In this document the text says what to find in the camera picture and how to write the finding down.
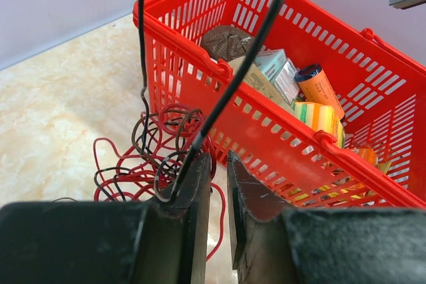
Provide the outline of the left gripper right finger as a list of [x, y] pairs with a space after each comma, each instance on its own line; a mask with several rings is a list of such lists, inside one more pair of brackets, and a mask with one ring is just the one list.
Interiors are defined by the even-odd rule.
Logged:
[[300, 209], [227, 161], [232, 267], [240, 283], [424, 283], [425, 212]]

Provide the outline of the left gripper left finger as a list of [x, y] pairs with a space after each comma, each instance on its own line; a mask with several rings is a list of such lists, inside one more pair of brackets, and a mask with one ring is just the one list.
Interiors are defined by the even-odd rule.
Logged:
[[2, 283], [203, 283], [209, 154], [175, 202], [14, 202], [1, 208]]

